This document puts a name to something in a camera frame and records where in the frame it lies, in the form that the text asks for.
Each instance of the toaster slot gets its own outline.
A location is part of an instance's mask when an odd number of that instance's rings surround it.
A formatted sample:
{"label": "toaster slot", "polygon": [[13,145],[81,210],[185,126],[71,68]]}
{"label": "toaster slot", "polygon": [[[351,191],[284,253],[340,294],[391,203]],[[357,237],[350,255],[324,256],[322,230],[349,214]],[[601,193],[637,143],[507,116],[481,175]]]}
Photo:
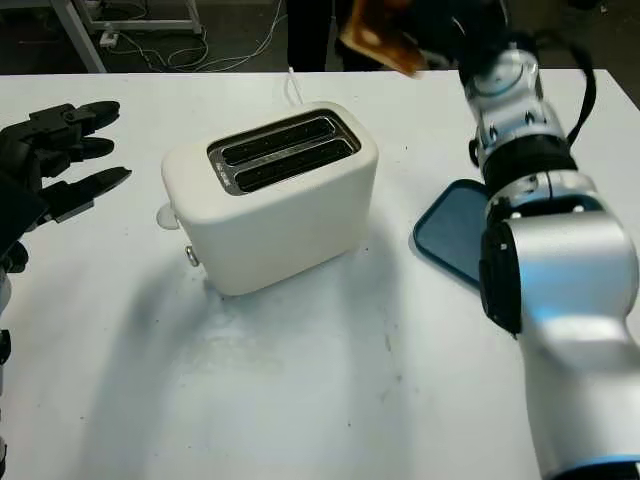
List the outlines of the toaster slot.
{"label": "toaster slot", "polygon": [[342,139],[331,140],[258,167],[241,171],[236,174],[235,180],[240,190],[253,192],[267,185],[328,165],[353,153],[353,147],[346,141]]}
{"label": "toaster slot", "polygon": [[227,165],[236,166],[302,143],[321,139],[334,132],[335,128],[328,119],[316,118],[255,140],[225,147],[221,154]]}

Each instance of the black pants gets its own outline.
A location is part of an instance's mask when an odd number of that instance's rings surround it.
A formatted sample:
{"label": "black pants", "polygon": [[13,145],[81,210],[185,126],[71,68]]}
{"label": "black pants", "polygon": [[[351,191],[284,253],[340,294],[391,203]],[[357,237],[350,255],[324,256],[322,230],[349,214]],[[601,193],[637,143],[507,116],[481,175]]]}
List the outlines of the black pants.
{"label": "black pants", "polygon": [[[341,31],[349,20],[353,0],[335,0],[335,14]],[[298,72],[323,72],[327,60],[332,0],[287,0],[289,44],[287,61]],[[336,40],[345,71],[377,70],[380,64],[354,52]]]}

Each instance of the table surface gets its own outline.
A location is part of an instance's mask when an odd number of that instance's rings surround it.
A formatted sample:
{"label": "table surface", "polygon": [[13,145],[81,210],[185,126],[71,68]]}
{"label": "table surface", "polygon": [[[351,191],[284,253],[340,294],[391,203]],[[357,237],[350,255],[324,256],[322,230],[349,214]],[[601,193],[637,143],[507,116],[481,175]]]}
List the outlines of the table surface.
{"label": "table surface", "polygon": [[[584,83],[543,72],[565,128]],[[607,72],[574,154],[640,244],[640,112]],[[0,325],[11,330],[2,430],[9,479],[538,479],[517,343],[478,294],[409,248],[452,181],[478,178],[455,72],[300,74],[380,147],[361,247],[224,298],[155,222],[163,155],[288,108],[284,74],[0,78],[0,125],[117,99],[115,151],[68,181],[133,175],[92,210],[25,237]],[[638,311],[630,316],[638,338]]]}

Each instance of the white toaster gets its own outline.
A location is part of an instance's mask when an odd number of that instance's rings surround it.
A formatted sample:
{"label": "white toaster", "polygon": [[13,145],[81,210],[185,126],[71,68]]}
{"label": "white toaster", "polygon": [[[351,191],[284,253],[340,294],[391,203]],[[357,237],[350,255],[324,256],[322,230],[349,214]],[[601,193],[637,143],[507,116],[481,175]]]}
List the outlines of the white toaster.
{"label": "white toaster", "polygon": [[347,110],[304,104],[170,152],[162,162],[170,203],[157,220],[182,226],[187,255],[219,292],[249,293],[358,244],[377,159]]}

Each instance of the power strip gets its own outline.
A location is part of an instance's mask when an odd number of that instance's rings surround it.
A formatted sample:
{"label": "power strip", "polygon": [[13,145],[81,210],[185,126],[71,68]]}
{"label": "power strip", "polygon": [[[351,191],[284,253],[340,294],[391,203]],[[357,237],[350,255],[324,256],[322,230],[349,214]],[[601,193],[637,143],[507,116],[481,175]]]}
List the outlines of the power strip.
{"label": "power strip", "polygon": [[100,37],[100,46],[102,48],[116,48],[116,45],[118,45],[118,38],[120,38],[120,34],[118,32],[104,31]]}

